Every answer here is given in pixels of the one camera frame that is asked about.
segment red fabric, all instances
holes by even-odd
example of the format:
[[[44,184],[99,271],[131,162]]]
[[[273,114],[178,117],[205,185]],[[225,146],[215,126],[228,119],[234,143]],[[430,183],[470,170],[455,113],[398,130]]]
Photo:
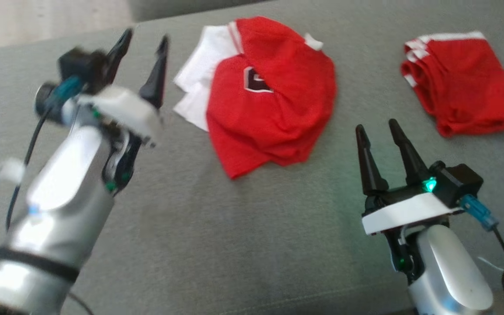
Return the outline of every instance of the red fabric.
[[[336,96],[332,60],[299,34],[263,17],[236,25],[244,54],[217,66],[206,112],[213,147],[232,179],[268,161],[306,161]],[[246,89],[250,67],[271,91]]]
[[[420,42],[419,58],[409,43],[405,51],[416,60],[406,60],[402,74],[413,77],[442,136],[504,131],[504,69],[485,39]]]

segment light wooden floor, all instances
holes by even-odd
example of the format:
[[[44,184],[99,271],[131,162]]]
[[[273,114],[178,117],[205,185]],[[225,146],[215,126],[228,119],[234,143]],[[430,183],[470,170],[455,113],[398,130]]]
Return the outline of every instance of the light wooden floor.
[[[0,47],[129,24],[127,0],[0,0]]]

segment glowing green light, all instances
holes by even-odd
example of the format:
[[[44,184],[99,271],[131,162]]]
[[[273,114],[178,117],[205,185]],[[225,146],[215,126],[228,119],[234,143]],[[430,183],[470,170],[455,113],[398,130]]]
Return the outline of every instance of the glowing green light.
[[[435,179],[435,177],[431,177],[430,179],[423,181],[423,189],[426,192],[432,192],[436,186],[437,180]]]

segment black and white logo patch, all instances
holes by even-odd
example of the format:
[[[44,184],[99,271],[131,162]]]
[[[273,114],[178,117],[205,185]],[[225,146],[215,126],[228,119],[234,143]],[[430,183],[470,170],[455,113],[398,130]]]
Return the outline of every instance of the black and white logo patch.
[[[273,90],[251,66],[244,69],[244,89],[256,93],[273,93]]]

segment black band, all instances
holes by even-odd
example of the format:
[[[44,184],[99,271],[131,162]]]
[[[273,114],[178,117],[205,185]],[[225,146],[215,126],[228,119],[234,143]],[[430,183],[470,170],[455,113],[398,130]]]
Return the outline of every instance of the black band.
[[[17,252],[6,247],[0,247],[0,259],[30,265],[52,275],[58,276],[70,283],[75,283],[79,275],[79,270],[76,268],[33,254]]]

